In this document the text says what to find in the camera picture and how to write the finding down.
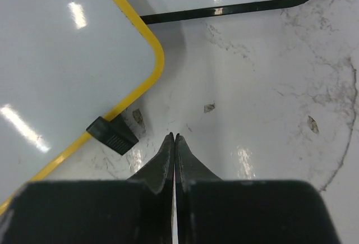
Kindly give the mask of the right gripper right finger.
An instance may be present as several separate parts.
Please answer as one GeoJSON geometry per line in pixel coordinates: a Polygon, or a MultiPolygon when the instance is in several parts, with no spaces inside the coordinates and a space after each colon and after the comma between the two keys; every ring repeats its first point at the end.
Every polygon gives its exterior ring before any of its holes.
{"type": "Polygon", "coordinates": [[[174,145],[179,243],[339,243],[320,194],[298,180],[225,181],[174,145]]]}

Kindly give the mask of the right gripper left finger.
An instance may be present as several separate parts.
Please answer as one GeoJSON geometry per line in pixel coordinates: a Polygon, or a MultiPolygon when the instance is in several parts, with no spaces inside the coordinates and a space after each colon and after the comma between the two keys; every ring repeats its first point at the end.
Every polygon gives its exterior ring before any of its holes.
{"type": "Polygon", "coordinates": [[[2,243],[171,243],[174,136],[128,179],[36,181],[1,216],[2,243]]]}

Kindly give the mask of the small yellow-framed whiteboard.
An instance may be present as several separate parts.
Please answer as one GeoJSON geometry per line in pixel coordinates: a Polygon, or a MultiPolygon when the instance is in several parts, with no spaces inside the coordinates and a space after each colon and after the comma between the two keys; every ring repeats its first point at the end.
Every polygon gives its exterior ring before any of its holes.
{"type": "Polygon", "coordinates": [[[163,68],[160,42],[127,0],[1,0],[1,210],[163,68]]]}

